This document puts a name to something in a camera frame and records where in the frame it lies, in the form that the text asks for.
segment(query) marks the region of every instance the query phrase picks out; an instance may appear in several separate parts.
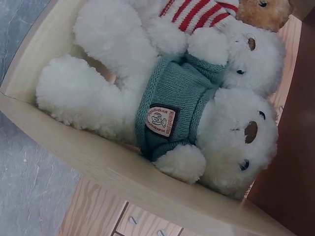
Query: black eye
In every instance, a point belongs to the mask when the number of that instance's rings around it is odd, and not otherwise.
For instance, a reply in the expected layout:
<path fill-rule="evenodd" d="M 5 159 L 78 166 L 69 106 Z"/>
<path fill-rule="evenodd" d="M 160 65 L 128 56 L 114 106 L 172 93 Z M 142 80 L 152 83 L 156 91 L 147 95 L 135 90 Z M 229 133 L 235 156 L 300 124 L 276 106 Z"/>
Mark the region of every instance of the black eye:
<path fill-rule="evenodd" d="M 259 111 L 259 114 L 266 120 L 266 115 L 262 111 Z"/>
<path fill-rule="evenodd" d="M 265 1 L 259 1 L 259 6 L 266 7 L 267 3 Z"/>
<path fill-rule="evenodd" d="M 243 71 L 243 70 L 238 70 L 238 71 L 236 71 L 238 74 L 240 74 L 240 75 L 244 75 L 245 74 L 245 71 Z"/>
<path fill-rule="evenodd" d="M 250 166 L 250 161 L 247 159 L 244 159 L 244 161 L 240 164 L 240 169 L 241 171 L 245 171 L 249 168 Z"/>

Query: green knit sweater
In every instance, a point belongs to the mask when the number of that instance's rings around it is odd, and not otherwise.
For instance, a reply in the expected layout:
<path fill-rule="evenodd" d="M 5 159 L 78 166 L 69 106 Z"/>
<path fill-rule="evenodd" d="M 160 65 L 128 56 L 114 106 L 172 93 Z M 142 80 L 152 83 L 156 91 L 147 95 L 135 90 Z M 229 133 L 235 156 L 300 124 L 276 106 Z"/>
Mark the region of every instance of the green knit sweater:
<path fill-rule="evenodd" d="M 163 56 L 148 82 L 136 117 L 142 154 L 150 161 L 177 145 L 195 145 L 206 103 L 222 84 L 225 66 L 192 55 Z"/>

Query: red and white striped scarf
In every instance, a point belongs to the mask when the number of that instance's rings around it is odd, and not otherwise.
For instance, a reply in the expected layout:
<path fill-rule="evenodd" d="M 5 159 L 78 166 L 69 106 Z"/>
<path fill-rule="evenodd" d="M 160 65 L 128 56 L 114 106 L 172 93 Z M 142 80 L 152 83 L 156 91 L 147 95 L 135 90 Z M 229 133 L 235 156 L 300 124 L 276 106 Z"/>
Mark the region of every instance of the red and white striped scarf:
<path fill-rule="evenodd" d="M 168 18 L 181 31 L 192 34 L 197 28 L 224 24 L 230 14 L 235 16 L 237 3 L 236 0 L 221 0 L 220 3 L 215 0 L 169 0 L 160 17 Z"/>

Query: wooden drawer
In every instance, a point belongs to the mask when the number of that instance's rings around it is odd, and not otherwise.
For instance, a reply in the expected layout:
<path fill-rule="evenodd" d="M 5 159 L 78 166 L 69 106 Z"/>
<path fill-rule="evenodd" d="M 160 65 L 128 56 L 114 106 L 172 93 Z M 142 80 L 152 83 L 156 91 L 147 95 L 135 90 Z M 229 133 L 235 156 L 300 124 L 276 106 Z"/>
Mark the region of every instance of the wooden drawer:
<path fill-rule="evenodd" d="M 132 204 L 128 204 L 116 228 L 124 236 L 178 236 L 181 230 L 182 227 Z"/>

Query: brown nose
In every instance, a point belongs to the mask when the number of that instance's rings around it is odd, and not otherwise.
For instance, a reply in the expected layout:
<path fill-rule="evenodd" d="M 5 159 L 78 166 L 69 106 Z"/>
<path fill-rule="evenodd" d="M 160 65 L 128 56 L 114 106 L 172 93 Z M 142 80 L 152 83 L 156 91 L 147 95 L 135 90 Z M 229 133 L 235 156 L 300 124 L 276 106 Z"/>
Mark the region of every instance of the brown nose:
<path fill-rule="evenodd" d="M 251 49 L 251 51 L 254 51 L 256 48 L 256 41 L 253 38 L 248 39 L 248 45 Z"/>
<path fill-rule="evenodd" d="M 248 126 L 245 128 L 244 134 L 245 134 L 245 143 L 246 144 L 251 144 L 258 132 L 258 125 L 255 121 L 250 121 Z"/>

